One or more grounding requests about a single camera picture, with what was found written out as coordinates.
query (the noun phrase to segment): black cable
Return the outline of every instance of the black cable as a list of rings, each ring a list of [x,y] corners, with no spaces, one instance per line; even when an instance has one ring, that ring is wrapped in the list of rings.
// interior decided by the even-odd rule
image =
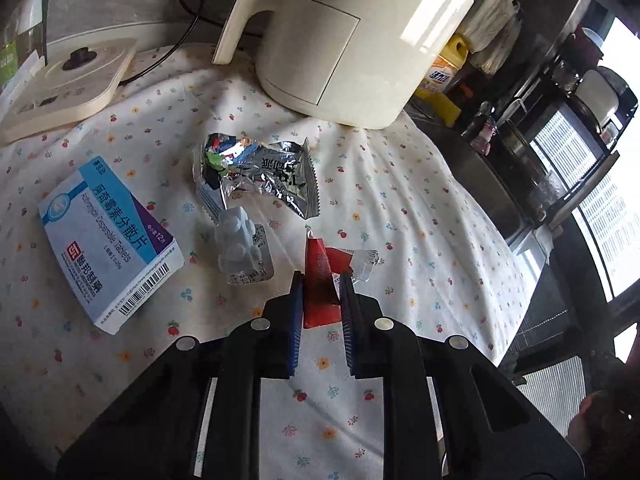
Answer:
[[[193,11],[193,9],[191,9],[191,7],[188,6],[187,2],[185,2],[184,0],[178,0],[178,2],[180,3],[180,6],[186,12],[188,12],[191,16],[195,16],[195,12]],[[216,27],[223,28],[225,26],[224,23],[216,22],[215,20],[210,20],[209,18],[205,18],[204,16],[200,16],[200,19],[203,22],[210,23],[211,25],[215,25]],[[244,34],[245,36],[251,36],[252,38],[261,38],[262,37],[261,34],[257,34],[256,32],[247,31],[247,32],[243,32],[242,34]]]
[[[171,56],[171,54],[173,54],[178,47],[181,46],[181,44],[184,43],[184,40],[186,40],[187,36],[190,34],[190,32],[193,30],[193,27],[195,27],[196,22],[198,21],[199,17],[200,17],[200,13],[202,12],[202,7],[204,6],[204,0],[200,0],[200,3],[198,4],[198,11],[194,14],[193,20],[191,20],[191,24],[189,25],[189,27],[187,28],[186,32],[182,35],[182,37],[180,38],[180,40],[178,40],[178,42],[171,47],[171,49],[169,49],[169,51],[164,54],[164,56],[162,56],[160,59],[158,59],[158,61],[156,61],[155,63],[153,63],[152,65],[146,67],[142,72],[137,73],[136,75],[131,76],[128,79],[123,79],[122,81],[120,81],[120,83],[118,84],[118,86],[124,86],[127,85],[133,81],[135,81],[136,79],[141,78],[143,75],[151,72],[155,67],[157,67],[158,65],[160,65],[163,61],[165,61],[169,56]]]

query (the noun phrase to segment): medicine box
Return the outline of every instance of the medicine box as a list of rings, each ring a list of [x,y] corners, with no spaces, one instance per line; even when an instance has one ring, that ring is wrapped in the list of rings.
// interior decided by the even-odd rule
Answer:
[[[184,265],[174,237],[100,156],[60,183],[38,209],[76,298],[109,334]]]

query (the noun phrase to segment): white kettle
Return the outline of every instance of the white kettle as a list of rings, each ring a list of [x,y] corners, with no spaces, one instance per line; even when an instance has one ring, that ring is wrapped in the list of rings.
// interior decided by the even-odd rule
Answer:
[[[236,0],[213,59],[228,64],[247,20],[273,16],[255,67],[265,92],[327,121],[389,126],[473,0]]]

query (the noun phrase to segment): detergent bottle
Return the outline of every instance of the detergent bottle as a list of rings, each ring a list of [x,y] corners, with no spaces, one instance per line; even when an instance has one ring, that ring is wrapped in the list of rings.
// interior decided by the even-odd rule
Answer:
[[[414,92],[416,97],[433,107],[449,128],[460,115],[460,108],[444,95],[444,91],[465,64],[468,54],[465,41],[454,34]]]

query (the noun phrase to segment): floral tablecloth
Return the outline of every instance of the floral tablecloth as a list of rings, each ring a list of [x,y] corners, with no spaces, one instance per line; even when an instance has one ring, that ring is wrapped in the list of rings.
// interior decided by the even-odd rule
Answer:
[[[131,71],[163,52],[138,54]],[[0,150],[0,401],[51,468],[177,336],[222,337],[287,292],[303,269],[308,226],[327,246],[379,251],[356,291],[421,336],[461,333],[498,363],[526,312],[504,240],[405,113],[380,131],[304,117],[262,92],[244,55],[224,67],[211,57],[210,45],[185,46],[75,128]],[[217,269],[191,176],[191,148],[211,132],[309,138],[318,218],[304,221],[268,196],[232,200],[266,228],[275,268],[268,282],[230,286]],[[79,306],[36,208],[95,155],[176,237],[186,260],[115,336]],[[303,331],[295,378],[266,381],[262,405],[262,478],[382,478],[382,382],[349,377],[340,324]]]

